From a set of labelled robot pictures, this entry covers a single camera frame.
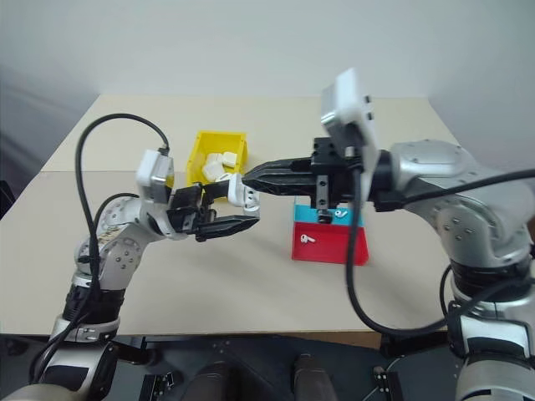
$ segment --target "table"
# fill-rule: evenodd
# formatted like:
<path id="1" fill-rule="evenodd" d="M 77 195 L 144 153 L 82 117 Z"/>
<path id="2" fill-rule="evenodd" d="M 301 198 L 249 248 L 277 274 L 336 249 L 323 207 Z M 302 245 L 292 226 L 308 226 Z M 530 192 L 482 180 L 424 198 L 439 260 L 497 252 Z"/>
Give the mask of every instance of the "table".
<path id="1" fill-rule="evenodd" d="M 74 147 L 89 122 L 117 112 L 159 125 L 177 171 L 201 129 L 247 132 L 249 167 L 309 155 L 313 137 L 324 135 L 319 98 L 99 96 L 0 221 L 1 332 L 48 334 L 61 313 L 74 248 L 87 235 Z M 455 141 L 427 99 L 374 99 L 374 113 L 386 149 L 407 140 Z M 144 125 L 127 120 L 89 137 L 84 181 L 93 212 L 108 195 L 135 190 L 144 149 L 160 144 Z M 262 194 L 261 202 L 262 219 L 249 231 L 206 243 L 151 244 L 126 292 L 119 333 L 368 333 L 347 299 L 342 266 L 290 259 L 293 199 Z M 365 310 L 392 327 L 436 320 L 448 263 L 438 236 L 406 211 L 379 214 L 367 205 L 364 222 L 370 259 L 355 281 Z"/>

